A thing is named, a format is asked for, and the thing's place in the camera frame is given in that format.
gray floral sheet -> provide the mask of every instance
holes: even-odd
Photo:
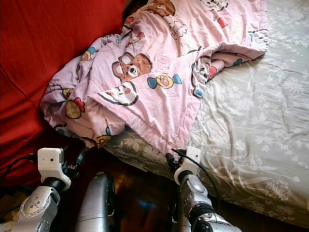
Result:
[[[208,83],[189,145],[202,149],[225,201],[309,228],[309,1],[269,0],[268,21],[266,55]],[[129,128],[106,149],[172,178],[165,157]]]

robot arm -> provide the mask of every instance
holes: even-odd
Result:
[[[71,179],[78,176],[89,148],[85,147],[74,164],[63,162],[61,148],[38,150],[38,169],[42,186],[24,200],[20,215],[12,232],[48,232],[57,214],[60,194],[71,185]]]
[[[201,151],[189,146],[186,155],[199,163]],[[196,174],[197,166],[187,158],[174,173],[174,179],[180,185],[180,205],[183,209],[180,214],[184,214],[190,222],[191,232],[241,232],[215,212],[207,189]]]
[[[214,211],[207,189],[193,173],[183,177],[180,195],[192,232],[241,232]]]

black wire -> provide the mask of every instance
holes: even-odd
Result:
[[[10,166],[6,169],[5,173],[3,174],[3,176],[1,177],[0,179],[0,186],[3,184],[3,181],[5,179],[5,177],[7,176],[7,174],[10,172],[11,168],[19,161],[21,160],[31,160],[33,159],[33,155],[31,156],[24,156],[24,157],[20,157],[18,159],[15,159],[11,164]]]
[[[179,156],[181,157],[184,157],[184,158],[187,158],[188,160],[190,160],[192,163],[194,163],[195,165],[197,165],[200,169],[203,170],[203,172],[206,174],[206,176],[208,177],[208,179],[210,180],[213,188],[214,188],[214,191],[216,193],[216,197],[217,197],[217,203],[218,203],[218,209],[217,209],[217,212],[218,214],[220,214],[220,208],[221,208],[221,203],[220,203],[220,195],[219,195],[219,191],[215,185],[215,182],[213,181],[212,177],[209,175],[209,173],[206,171],[206,169],[200,165],[198,162],[196,162],[194,159],[192,159],[191,157],[188,157],[186,154],[184,154],[183,152],[181,151],[178,151],[178,150],[175,150],[175,149],[172,149],[172,151],[176,152]]]
[[[34,191],[34,188],[26,186],[26,185],[12,186],[12,187],[0,187],[0,198],[3,197],[4,195],[13,195],[17,191],[24,193],[28,197]]]
[[[6,214],[10,213],[11,211],[13,211],[13,210],[15,210],[15,209],[19,208],[19,207],[20,207],[20,205],[21,205],[21,204],[16,205],[16,206],[13,206],[12,208],[10,208],[10,209],[6,210],[4,213],[2,213],[2,214],[0,215],[0,219],[1,219],[1,218],[3,218]]]

red fabric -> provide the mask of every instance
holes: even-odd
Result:
[[[125,0],[0,1],[0,176],[16,158],[63,141],[39,103],[52,76],[98,37],[119,33]],[[4,185],[38,183],[36,164],[20,161]]]

silver robotic limb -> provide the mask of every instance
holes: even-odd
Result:
[[[110,232],[114,228],[113,198],[115,187],[112,177],[98,173],[88,185],[80,209],[76,232]]]
[[[74,164],[63,162],[64,151],[61,148],[42,148],[38,150],[38,169],[42,186],[26,198],[20,206],[19,219],[12,232],[48,232],[57,214],[60,194],[71,185],[71,179],[79,175],[85,147]]]
[[[186,155],[199,163],[201,151],[188,147]],[[178,232],[241,232],[214,211],[207,189],[196,176],[197,168],[184,158],[174,173],[174,179],[180,186]]]

